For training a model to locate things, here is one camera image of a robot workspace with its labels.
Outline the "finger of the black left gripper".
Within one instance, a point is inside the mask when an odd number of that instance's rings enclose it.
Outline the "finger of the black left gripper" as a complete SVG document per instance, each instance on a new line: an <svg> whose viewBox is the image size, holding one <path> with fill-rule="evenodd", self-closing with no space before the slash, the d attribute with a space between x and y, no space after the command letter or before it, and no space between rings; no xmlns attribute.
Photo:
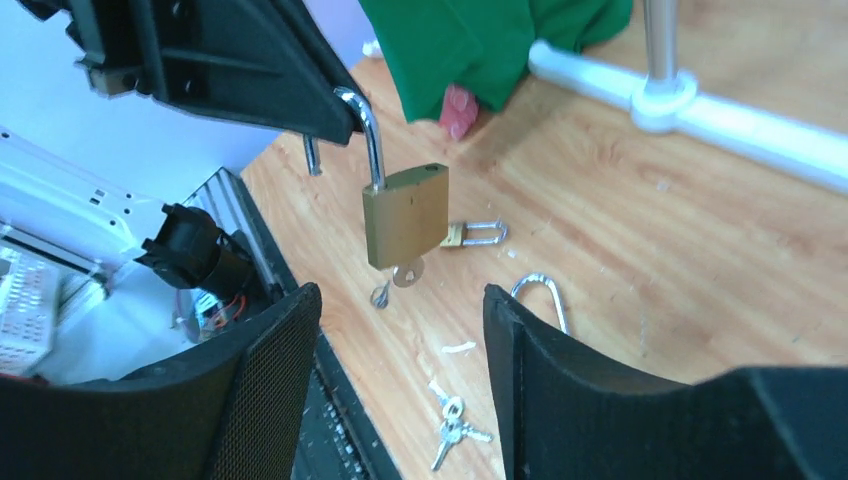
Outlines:
<svg viewBox="0 0 848 480"><path fill-rule="evenodd" d="M339 145L362 129L334 92L360 90L301 1L23 1L58 12L79 66L109 97L137 92L203 117Z"/></svg>

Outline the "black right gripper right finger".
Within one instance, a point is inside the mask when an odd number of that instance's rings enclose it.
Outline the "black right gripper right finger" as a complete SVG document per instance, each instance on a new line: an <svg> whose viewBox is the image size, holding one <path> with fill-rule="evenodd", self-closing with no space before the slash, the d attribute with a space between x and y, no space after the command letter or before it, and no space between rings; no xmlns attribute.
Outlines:
<svg viewBox="0 0 848 480"><path fill-rule="evenodd" d="M847 371L744 367L685 385L611 359L488 285L510 479L843 479Z"/></svg>

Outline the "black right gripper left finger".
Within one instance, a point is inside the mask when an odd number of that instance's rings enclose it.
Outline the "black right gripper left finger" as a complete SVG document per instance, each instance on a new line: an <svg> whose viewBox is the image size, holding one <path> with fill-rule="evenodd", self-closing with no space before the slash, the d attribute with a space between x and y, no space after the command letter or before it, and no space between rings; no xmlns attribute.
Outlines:
<svg viewBox="0 0 848 480"><path fill-rule="evenodd" d="M1 382L5 479L287 479L322 310L307 283L117 381Z"/></svg>

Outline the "small brass padlock with key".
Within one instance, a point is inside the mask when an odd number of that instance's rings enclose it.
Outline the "small brass padlock with key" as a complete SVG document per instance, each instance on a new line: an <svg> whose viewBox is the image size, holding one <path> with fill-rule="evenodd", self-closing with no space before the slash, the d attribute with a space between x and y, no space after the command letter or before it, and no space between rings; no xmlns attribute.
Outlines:
<svg viewBox="0 0 848 480"><path fill-rule="evenodd" d="M448 225L441 248L466 248L491 246L502 243L508 235L508 226L501 220L490 222L456 221Z"/></svg>

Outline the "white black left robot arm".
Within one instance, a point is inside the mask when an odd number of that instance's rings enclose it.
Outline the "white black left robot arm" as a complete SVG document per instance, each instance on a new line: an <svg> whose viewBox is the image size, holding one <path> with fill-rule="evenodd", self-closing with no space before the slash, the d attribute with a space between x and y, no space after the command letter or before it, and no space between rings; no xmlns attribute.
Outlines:
<svg viewBox="0 0 848 480"><path fill-rule="evenodd" d="M372 133L362 92L301 1L25 1L39 20L70 17L91 88L137 93L196 116L298 133L309 173L317 144L346 145ZM212 217L117 188L4 139L3 216L16 225L44 211L62 232L79 231L94 266L134 261L179 289L229 300L256 268Z"/></svg>

